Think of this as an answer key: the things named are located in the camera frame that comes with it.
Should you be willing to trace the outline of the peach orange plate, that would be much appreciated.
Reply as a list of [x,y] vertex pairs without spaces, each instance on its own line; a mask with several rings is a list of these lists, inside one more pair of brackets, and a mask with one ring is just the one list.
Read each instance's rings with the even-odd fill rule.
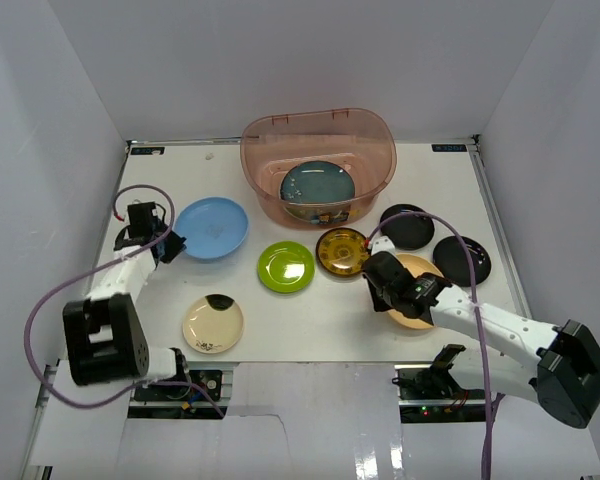
[[[418,277],[424,273],[431,273],[442,277],[442,272],[429,260],[409,253],[397,253],[396,257],[414,277]],[[389,317],[403,327],[413,330],[428,330],[433,326],[423,320],[417,318],[409,318],[395,309],[388,311]]]

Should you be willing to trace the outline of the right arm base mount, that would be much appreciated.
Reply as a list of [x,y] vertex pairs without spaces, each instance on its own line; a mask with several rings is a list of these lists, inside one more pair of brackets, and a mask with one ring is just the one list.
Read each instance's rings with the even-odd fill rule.
[[481,389],[464,389],[451,376],[464,346],[445,346],[431,363],[395,367],[392,384],[397,388],[402,424],[484,422],[485,401]]

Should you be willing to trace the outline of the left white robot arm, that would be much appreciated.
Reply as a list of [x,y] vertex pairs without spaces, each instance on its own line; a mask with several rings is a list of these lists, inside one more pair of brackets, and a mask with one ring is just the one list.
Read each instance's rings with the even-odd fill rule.
[[77,385],[132,379],[157,381],[171,399],[189,392],[192,377],[184,355],[177,348],[151,347],[135,306],[157,267],[185,249],[185,239],[167,230],[165,214],[154,202],[129,205],[128,224],[114,242],[116,265],[84,300],[65,305],[68,360]]

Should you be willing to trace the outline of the lime green plate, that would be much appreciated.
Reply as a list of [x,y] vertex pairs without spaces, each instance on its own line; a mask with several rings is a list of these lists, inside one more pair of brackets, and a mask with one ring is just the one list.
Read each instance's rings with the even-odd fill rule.
[[281,241],[269,245],[257,261],[261,283],[279,294],[294,294],[310,285],[315,275],[311,252],[300,243]]

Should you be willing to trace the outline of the brown yellow patterned plate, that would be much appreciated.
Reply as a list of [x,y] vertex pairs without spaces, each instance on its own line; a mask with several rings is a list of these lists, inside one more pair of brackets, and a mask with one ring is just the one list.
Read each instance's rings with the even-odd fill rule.
[[359,231],[341,227],[326,231],[317,241],[315,257],[318,265],[338,278],[353,278],[361,274],[369,258],[367,238]]

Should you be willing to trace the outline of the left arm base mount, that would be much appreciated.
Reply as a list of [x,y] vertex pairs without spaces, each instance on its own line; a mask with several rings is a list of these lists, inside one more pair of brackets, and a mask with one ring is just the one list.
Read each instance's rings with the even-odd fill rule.
[[188,370],[133,391],[128,417],[166,420],[222,420],[222,370]]

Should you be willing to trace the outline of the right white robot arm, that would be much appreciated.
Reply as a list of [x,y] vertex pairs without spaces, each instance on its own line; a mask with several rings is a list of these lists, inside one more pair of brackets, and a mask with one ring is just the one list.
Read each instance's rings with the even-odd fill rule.
[[414,276],[387,251],[372,255],[362,271],[375,311],[396,310],[499,352],[494,360],[479,357],[487,374],[471,374],[468,352],[459,349],[460,364],[431,374],[439,396],[452,399],[465,389],[502,393],[533,401],[570,427],[588,426],[600,405],[600,345],[587,326],[574,320],[556,326],[479,304],[441,276]]

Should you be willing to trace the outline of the cream plate with black mark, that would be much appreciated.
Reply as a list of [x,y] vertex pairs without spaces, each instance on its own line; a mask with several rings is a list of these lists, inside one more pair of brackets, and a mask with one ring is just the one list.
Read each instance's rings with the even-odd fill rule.
[[235,346],[245,327],[236,301],[223,294],[206,295],[194,302],[182,322],[186,343],[203,354],[220,354]]

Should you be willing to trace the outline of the light blue plate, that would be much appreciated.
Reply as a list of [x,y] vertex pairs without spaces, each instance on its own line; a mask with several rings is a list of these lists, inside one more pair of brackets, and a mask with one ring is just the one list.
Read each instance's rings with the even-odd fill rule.
[[213,261],[236,251],[246,240],[249,219],[244,208],[225,197],[205,197],[185,207],[174,231],[185,241],[185,253]]

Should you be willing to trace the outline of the dark teal plate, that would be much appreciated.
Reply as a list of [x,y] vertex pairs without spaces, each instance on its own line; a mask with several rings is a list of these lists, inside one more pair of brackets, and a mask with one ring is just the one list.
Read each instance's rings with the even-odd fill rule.
[[308,161],[293,167],[280,186],[281,199],[296,204],[338,203],[354,196],[351,175],[327,161]]

